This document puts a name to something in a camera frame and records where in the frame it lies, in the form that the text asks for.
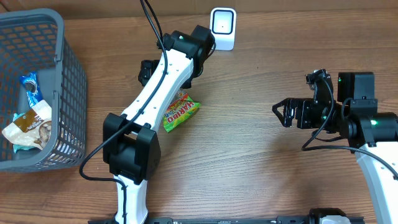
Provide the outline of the beige brown cookie bag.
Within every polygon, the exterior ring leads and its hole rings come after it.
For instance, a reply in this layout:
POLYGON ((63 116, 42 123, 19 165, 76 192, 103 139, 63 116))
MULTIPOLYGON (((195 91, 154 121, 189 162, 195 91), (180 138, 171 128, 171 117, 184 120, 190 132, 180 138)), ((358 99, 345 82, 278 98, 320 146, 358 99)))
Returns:
POLYGON ((13 144, 42 150, 47 145, 51 132, 52 109, 45 100, 41 100, 6 126, 2 135, 13 144))

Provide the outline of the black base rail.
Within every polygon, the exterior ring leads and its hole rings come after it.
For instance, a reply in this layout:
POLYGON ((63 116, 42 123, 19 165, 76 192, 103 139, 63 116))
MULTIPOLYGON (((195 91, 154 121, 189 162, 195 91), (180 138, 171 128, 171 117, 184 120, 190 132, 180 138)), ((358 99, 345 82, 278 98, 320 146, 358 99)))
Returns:
POLYGON ((339 208, 312 208, 308 215, 279 215, 275 218, 146 218, 144 224, 365 224, 363 217, 348 217, 339 208))

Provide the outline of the green Haribo gummy bag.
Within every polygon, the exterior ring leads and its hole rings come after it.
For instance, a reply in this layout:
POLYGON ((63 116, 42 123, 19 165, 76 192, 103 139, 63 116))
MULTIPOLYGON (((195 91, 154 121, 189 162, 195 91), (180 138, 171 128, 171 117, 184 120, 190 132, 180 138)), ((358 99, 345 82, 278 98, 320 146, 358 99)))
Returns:
POLYGON ((174 96, 163 117, 163 127, 169 133, 193 116, 201 103, 192 100, 187 92, 180 89, 174 96))

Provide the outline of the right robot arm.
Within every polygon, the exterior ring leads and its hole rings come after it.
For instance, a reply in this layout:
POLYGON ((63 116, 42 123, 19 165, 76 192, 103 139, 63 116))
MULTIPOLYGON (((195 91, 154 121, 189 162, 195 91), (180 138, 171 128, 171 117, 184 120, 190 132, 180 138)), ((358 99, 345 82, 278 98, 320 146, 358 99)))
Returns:
POLYGON ((286 98, 272 107, 284 127, 297 120, 312 129, 303 151, 336 149, 345 139, 356 157, 373 203, 378 223, 397 223, 397 115, 378 112, 372 72, 340 72, 334 94, 330 74, 315 70, 305 76, 313 98, 286 98))

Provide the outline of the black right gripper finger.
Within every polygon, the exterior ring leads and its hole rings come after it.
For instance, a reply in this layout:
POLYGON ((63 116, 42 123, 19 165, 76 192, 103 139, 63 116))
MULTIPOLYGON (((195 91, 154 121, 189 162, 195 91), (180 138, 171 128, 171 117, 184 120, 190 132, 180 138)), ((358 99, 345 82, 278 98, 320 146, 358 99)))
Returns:
POLYGON ((277 116, 283 127, 291 127, 293 120, 293 108, 290 107, 280 107, 273 108, 272 112, 277 116))
POLYGON ((273 105, 273 108, 280 108, 280 107, 290 107, 291 104, 295 103, 295 98, 286 98, 282 101, 280 101, 279 103, 276 103, 275 105, 273 105))

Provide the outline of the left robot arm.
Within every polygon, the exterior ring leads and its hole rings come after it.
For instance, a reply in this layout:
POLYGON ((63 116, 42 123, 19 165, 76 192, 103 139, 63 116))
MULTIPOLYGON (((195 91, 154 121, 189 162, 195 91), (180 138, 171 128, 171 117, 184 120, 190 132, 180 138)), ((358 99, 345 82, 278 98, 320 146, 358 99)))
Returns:
POLYGON ((143 89, 120 114, 110 113, 103 123, 103 160, 116 179, 118 210, 115 223, 144 223, 147 181, 160 162, 157 132, 162 118, 181 88, 201 74, 215 44, 209 28, 196 26, 188 35, 177 30, 165 34, 157 45, 158 60, 141 63, 143 89))

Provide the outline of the blue Oreo cookie packet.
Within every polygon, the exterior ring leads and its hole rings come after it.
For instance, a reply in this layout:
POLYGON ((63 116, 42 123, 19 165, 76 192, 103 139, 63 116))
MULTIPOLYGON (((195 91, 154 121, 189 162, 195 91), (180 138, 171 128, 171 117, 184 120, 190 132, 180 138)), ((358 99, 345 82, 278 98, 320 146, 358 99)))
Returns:
POLYGON ((30 108, 43 100, 37 72, 30 72, 28 75, 22 75, 19 77, 19 81, 26 90, 27 100, 30 108))

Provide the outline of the white barcode scanner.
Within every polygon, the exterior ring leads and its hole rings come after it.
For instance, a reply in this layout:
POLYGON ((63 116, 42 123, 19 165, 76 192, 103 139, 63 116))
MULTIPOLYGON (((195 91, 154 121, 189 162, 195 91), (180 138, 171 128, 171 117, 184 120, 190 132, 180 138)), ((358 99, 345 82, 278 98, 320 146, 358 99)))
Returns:
POLYGON ((216 50, 233 50, 236 18, 236 11, 233 8, 216 7, 211 11, 210 30, 215 37, 216 50))

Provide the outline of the grey plastic shopping basket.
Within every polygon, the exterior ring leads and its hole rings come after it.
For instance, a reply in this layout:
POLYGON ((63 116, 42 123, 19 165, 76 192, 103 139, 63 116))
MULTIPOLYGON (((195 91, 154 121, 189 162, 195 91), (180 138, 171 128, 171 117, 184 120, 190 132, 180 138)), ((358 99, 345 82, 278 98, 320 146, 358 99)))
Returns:
POLYGON ((19 78, 37 73, 52 109, 52 133, 42 149, 13 150, 1 137, 1 171, 39 172, 79 165, 85 156, 87 79, 65 38, 61 15, 52 9, 1 14, 1 128, 29 110, 19 78))

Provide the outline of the light teal snack packet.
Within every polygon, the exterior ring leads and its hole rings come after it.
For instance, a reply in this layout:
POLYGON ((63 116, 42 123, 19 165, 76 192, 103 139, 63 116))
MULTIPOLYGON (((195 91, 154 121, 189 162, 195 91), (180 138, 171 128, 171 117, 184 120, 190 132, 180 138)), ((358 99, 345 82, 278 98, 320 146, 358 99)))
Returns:
MULTIPOLYGON (((12 120, 15 121, 17 118, 21 117, 22 115, 24 115, 24 114, 23 114, 23 113, 20 113, 20 114, 14 113, 14 114, 13 114, 13 119, 12 119, 12 120)), ((30 149, 32 149, 32 146, 23 146, 23 145, 18 145, 18 144, 14 144, 14 145, 13 145, 14 153, 17 153, 17 152, 20 151, 20 150, 28 151, 28 150, 30 150, 30 149)))

